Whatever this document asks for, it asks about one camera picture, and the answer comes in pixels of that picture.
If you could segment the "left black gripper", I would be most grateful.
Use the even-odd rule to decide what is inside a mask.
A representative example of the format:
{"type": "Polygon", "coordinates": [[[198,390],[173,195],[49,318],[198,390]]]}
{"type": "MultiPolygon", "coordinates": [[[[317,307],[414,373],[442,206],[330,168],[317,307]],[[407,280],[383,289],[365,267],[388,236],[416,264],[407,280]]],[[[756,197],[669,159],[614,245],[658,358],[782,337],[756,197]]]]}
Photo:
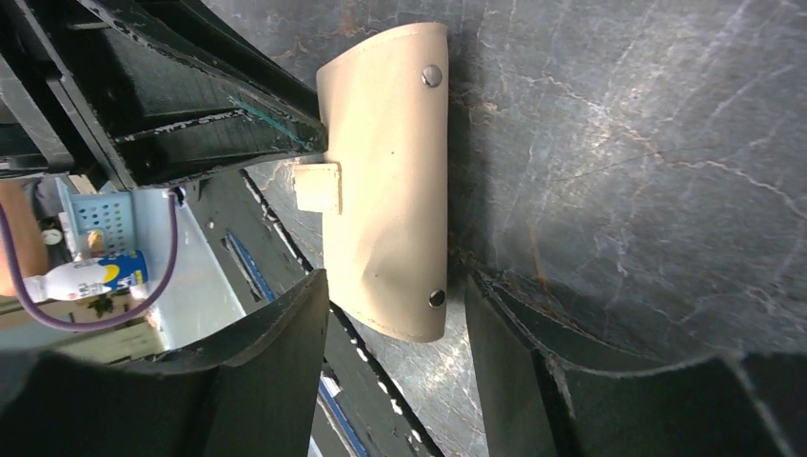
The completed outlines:
{"type": "Polygon", "coordinates": [[[319,118],[140,2],[2,2],[1,95],[49,172],[162,188],[325,150],[319,118]]]}

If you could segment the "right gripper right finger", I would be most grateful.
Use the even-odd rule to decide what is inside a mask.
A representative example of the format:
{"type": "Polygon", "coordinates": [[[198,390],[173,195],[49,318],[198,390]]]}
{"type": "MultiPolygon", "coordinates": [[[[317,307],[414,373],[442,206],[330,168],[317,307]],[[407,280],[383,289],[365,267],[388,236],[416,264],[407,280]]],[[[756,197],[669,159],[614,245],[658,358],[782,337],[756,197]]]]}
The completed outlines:
{"type": "Polygon", "coordinates": [[[660,364],[537,312],[478,272],[464,303],[492,456],[806,452],[802,353],[660,364]]]}

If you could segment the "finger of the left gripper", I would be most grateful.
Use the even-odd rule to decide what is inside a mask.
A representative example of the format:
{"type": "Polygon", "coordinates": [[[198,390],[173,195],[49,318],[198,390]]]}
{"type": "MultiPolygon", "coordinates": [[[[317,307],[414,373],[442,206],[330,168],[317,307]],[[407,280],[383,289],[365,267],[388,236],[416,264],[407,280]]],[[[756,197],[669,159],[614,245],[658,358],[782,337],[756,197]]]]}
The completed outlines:
{"type": "Polygon", "coordinates": [[[315,91],[273,62],[201,1],[141,1],[149,14],[194,46],[231,65],[302,113],[320,117],[315,91]]]}

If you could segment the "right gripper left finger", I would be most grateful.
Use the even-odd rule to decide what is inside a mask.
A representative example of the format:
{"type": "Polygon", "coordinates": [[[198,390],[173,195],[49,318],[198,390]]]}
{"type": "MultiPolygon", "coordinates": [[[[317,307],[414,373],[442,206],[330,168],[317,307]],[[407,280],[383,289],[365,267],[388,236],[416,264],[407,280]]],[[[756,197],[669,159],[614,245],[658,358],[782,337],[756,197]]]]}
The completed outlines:
{"type": "Polygon", "coordinates": [[[326,274],[184,348],[116,366],[1,355],[5,456],[304,456],[324,361],[326,274]]]}

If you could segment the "beige card holder wallet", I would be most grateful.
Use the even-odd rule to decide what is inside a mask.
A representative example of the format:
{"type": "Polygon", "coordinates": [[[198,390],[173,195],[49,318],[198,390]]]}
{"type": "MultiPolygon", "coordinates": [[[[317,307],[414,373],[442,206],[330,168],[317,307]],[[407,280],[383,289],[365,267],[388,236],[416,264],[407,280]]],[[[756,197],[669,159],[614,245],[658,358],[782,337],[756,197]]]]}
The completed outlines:
{"type": "Polygon", "coordinates": [[[378,33],[316,74],[327,148],[293,170],[322,216],[331,301],[403,341],[440,339],[447,275],[448,28],[378,33]]]}

